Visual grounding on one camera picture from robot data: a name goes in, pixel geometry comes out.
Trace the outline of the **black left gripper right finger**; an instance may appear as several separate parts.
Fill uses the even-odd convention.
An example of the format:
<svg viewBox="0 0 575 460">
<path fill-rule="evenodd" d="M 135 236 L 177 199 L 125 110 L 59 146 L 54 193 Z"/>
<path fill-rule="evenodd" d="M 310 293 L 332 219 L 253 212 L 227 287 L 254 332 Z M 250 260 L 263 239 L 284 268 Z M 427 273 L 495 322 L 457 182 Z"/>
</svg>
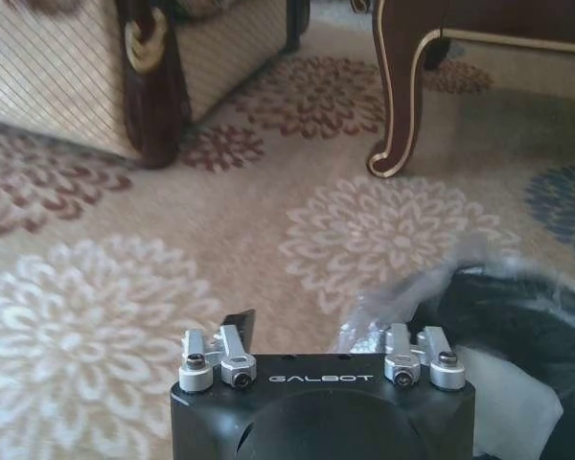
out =
<svg viewBox="0 0 575 460">
<path fill-rule="evenodd" d="M 441 327 L 424 327 L 412 343 L 407 325 L 393 323 L 385 332 L 384 376 L 397 387 L 410 388 L 419 382 L 423 367 L 436 388 L 463 388 L 463 364 Z"/>
</svg>

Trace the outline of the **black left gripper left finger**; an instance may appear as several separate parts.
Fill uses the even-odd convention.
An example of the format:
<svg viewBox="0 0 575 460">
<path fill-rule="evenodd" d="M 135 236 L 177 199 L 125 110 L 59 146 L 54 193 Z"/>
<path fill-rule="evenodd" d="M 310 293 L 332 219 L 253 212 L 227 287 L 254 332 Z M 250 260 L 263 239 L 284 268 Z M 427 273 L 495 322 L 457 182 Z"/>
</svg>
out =
<svg viewBox="0 0 575 460">
<path fill-rule="evenodd" d="M 224 317 L 213 340 L 201 329 L 190 329 L 182 342 L 178 385 L 183 392 L 204 392 L 220 380 L 234 389 L 250 386 L 257 377 L 256 358 L 249 353 L 256 313 L 253 309 Z"/>
</svg>

